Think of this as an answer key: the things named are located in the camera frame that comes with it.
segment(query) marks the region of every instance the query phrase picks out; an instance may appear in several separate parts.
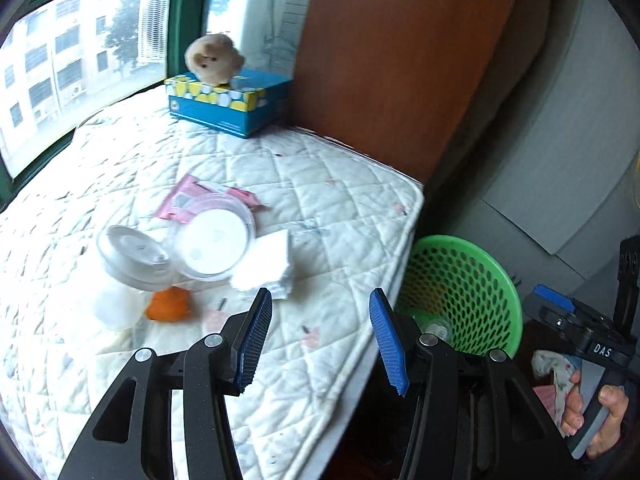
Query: wooden wardrobe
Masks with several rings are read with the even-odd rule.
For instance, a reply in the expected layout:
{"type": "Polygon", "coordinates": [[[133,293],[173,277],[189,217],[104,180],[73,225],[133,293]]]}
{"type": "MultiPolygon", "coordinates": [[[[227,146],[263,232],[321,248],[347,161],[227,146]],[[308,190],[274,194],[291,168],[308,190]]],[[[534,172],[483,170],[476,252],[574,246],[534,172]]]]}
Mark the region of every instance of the wooden wardrobe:
{"type": "Polygon", "coordinates": [[[426,182],[515,0],[311,0],[292,122],[426,182]]]}

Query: human hand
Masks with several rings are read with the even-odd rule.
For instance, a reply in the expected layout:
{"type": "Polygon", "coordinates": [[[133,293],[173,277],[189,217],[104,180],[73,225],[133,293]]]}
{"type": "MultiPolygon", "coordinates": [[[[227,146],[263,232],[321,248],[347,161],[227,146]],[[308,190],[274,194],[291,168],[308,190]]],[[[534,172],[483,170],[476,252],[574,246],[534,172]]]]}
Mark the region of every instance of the human hand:
{"type": "MultiPolygon", "coordinates": [[[[574,372],[571,376],[571,382],[575,386],[566,398],[560,429],[566,434],[575,435],[584,424],[584,417],[580,413],[584,400],[580,391],[578,391],[580,370],[574,372]]],[[[598,395],[598,400],[600,404],[609,409],[610,413],[587,447],[586,455],[589,460],[599,457],[614,447],[620,440],[620,425],[625,416],[626,408],[629,406],[629,398],[622,389],[616,386],[603,386],[598,395]]]]}

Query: transparent lid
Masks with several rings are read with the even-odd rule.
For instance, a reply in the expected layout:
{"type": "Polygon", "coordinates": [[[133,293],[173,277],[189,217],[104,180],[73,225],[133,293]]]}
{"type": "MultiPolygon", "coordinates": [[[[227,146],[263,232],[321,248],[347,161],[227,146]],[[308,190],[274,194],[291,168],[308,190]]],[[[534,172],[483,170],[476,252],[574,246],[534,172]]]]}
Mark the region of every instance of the transparent lid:
{"type": "Polygon", "coordinates": [[[96,246],[104,270],[125,285],[157,292],[174,284],[169,254],[151,236],[113,225],[98,234],[96,246]]]}
{"type": "Polygon", "coordinates": [[[220,193],[197,196],[184,208],[194,216],[175,227],[172,255],[177,270],[201,282],[228,277],[255,238],[251,211],[220,193]]]}

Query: tree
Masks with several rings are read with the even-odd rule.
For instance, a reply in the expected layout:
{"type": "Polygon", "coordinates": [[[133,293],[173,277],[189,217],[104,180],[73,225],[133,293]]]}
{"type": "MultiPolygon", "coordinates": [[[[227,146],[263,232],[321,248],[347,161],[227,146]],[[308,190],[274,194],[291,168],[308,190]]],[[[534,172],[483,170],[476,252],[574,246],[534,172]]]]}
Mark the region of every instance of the tree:
{"type": "Polygon", "coordinates": [[[113,55],[120,66],[138,64],[138,17],[140,16],[140,0],[121,0],[120,7],[113,17],[113,24],[108,28],[105,47],[116,47],[113,55]]]}

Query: bed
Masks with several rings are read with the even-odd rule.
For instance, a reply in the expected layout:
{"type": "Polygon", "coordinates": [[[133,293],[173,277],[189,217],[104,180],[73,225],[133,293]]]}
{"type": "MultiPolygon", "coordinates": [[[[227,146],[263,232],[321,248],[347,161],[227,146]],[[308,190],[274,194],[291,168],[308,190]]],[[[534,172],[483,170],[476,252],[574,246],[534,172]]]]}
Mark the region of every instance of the bed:
{"type": "MultiPolygon", "coordinates": [[[[43,480],[57,478],[135,349],[186,349],[249,306],[227,283],[185,283],[190,320],[111,333],[82,317],[81,299],[68,300],[78,259],[103,227],[162,239],[167,222],[152,213],[185,173],[254,192],[266,206],[257,234],[287,228],[292,241],[292,295],[274,302],[254,384],[227,401],[244,477],[317,478],[357,403],[376,354],[368,296],[376,286],[397,295],[421,186],[297,130],[270,126],[242,140],[176,120],[156,88],[80,126],[0,216],[0,421],[43,480]]],[[[172,414],[182,480],[179,392],[172,414]]]]}

